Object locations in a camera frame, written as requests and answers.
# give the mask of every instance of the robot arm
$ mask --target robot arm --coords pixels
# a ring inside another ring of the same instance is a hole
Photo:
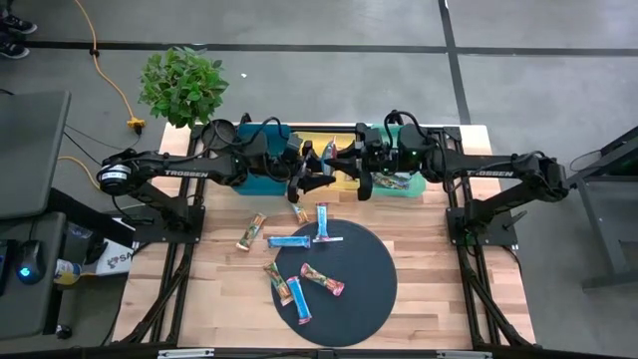
[[[326,160],[336,170],[360,179],[359,200],[372,193],[371,173],[421,173],[430,182],[450,183],[460,177],[519,179],[521,183],[486,200],[472,199],[465,206],[464,227],[489,223],[496,215],[539,199],[558,201],[567,196],[565,172],[555,159],[541,152],[511,156],[462,155],[413,124],[402,126],[396,148],[381,141],[378,129],[356,126],[356,140],[337,158]]]
[[[227,137],[230,140],[219,141]],[[175,177],[213,180],[221,185],[243,184],[248,174],[269,176],[277,181],[289,181],[288,197],[298,199],[304,192],[335,181],[324,176],[321,162],[306,142],[294,134],[287,139],[281,156],[268,153],[266,135],[256,132],[246,142],[238,141],[235,127],[230,122],[216,120],[208,125],[201,138],[206,147],[199,154],[183,157],[156,152],[137,153],[128,149],[105,159],[98,172],[100,189],[111,196],[130,195],[158,210],[168,228],[188,230],[191,218],[185,198],[170,197],[149,183],[156,177]]]

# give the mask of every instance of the orange cable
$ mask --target orange cable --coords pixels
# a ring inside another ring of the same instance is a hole
[[[129,110],[129,115],[131,116],[131,119],[129,121],[127,121],[127,125],[129,125],[129,127],[133,128],[135,125],[140,125],[142,127],[145,126],[145,121],[144,120],[140,120],[138,118],[135,117],[135,115],[133,114],[133,110],[131,109],[131,105],[129,105],[129,100],[127,100],[127,96],[124,94],[124,92],[122,90],[120,90],[120,88],[118,87],[118,85],[116,85],[111,79],[109,79],[109,77],[107,75],[105,75],[102,72],[102,69],[100,69],[100,64],[98,63],[98,55],[96,53],[96,51],[98,50],[98,37],[96,36],[96,30],[93,27],[93,23],[91,22],[91,18],[89,18],[89,14],[87,14],[87,11],[84,9],[84,6],[82,6],[82,4],[80,3],[79,0],[74,0],[76,2],[76,4],[78,5],[78,7],[80,7],[80,10],[82,10],[82,13],[84,14],[85,19],[87,19],[87,23],[89,24],[89,28],[91,29],[91,35],[93,37],[93,63],[96,65],[96,70],[98,71],[98,74],[100,74],[100,76],[109,84],[111,84],[111,86],[113,86],[114,89],[116,89],[116,91],[118,91],[118,93],[120,94],[120,97],[122,97],[122,100],[124,101],[124,104],[127,106],[127,110]]]
[[[91,184],[93,185],[93,187],[95,187],[97,190],[100,190],[100,185],[95,181],[95,179],[93,178],[93,175],[91,175],[91,172],[89,171],[89,168],[87,168],[87,166],[85,164],[82,163],[82,161],[72,157],[72,156],[60,156],[58,157],[58,161],[61,160],[68,160],[68,161],[73,161],[74,163],[78,164],[78,166],[80,166],[82,168],[82,170],[84,170],[84,172],[87,174],[87,176],[89,177],[89,180],[91,181]]]

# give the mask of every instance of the black round platform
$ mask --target black round platform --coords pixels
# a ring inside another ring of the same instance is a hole
[[[292,235],[317,234],[317,222],[309,223]],[[370,230],[347,220],[329,219],[328,234],[343,241],[312,243],[310,249],[281,248],[276,262],[284,279],[299,276],[312,320],[299,325],[295,303],[281,306],[272,288],[281,318],[303,338],[326,347],[357,344],[373,335],[386,322],[397,296],[397,271],[386,246]],[[303,263],[342,281],[340,296],[302,278]]]

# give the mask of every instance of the shoe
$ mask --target shoe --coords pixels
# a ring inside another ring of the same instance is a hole
[[[29,49],[9,41],[0,42],[0,55],[13,59],[23,59],[29,55]]]
[[[36,30],[38,30],[38,26],[36,24],[20,20],[17,16],[12,14],[7,15],[1,21],[9,29],[18,31],[25,35],[33,34]]]

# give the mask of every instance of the wrapped snack bar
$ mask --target wrapped snack bar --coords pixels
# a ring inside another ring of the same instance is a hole
[[[259,228],[261,228],[261,224],[263,224],[264,220],[266,220],[266,216],[258,213],[255,218],[252,219],[252,222],[246,229],[246,232],[235,246],[241,250],[250,250],[250,244],[252,244],[253,239],[257,236],[257,232],[259,231]]]
[[[263,265],[263,270],[268,273],[272,286],[274,286],[277,290],[279,298],[281,299],[281,306],[286,306],[286,304],[292,301],[292,293],[288,288],[288,284],[286,284],[286,282],[281,277],[279,269],[277,268],[277,263],[275,263],[274,261],[266,263]]]
[[[328,203],[317,203],[317,236],[315,241],[326,241],[328,235]]]
[[[297,313],[299,313],[299,325],[306,324],[312,319],[310,315],[310,309],[306,303],[306,298],[303,297],[303,291],[301,290],[301,284],[299,283],[299,277],[293,276],[286,280],[288,287],[292,292],[292,297],[295,299],[297,305]]]
[[[301,266],[301,276],[306,279],[310,279],[319,285],[325,286],[326,289],[328,289],[334,296],[341,295],[341,292],[345,287],[344,283],[332,278],[328,278],[327,276],[321,274],[316,269],[311,267],[308,263],[303,263],[303,265]]]
[[[297,215],[297,220],[299,224],[303,224],[309,221],[308,214],[306,213],[306,209],[304,209],[303,205],[299,203],[290,203],[292,205],[292,210],[295,211],[295,215]]]
[[[269,248],[278,248],[284,246],[302,246],[310,248],[310,236],[288,236],[288,237],[270,237],[268,238]]]

